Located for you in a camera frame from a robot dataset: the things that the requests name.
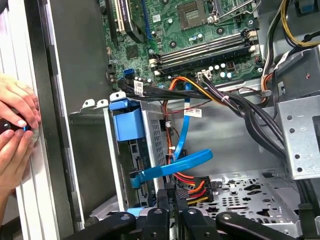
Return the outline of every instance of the side panel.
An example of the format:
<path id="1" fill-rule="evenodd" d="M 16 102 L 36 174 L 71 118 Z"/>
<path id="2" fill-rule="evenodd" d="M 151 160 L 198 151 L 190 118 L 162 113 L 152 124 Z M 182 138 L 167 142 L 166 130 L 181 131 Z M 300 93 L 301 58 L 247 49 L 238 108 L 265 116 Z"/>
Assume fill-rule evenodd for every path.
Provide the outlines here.
<path id="1" fill-rule="evenodd" d="M 64 238 L 73 226 L 37 2 L 10 0 L 0 24 L 1 70 L 33 87 L 42 116 L 36 151 L 16 190 L 23 239 Z"/>

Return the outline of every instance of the motherboard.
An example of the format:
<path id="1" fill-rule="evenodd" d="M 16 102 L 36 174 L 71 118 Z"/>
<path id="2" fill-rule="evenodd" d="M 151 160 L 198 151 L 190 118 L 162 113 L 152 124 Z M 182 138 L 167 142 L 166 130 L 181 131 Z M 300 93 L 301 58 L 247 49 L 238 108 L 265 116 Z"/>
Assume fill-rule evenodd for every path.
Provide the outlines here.
<path id="1" fill-rule="evenodd" d="M 254 12 L 262 0 L 100 0 L 107 76 L 168 88 L 175 76 L 215 85 L 258 78 Z"/>

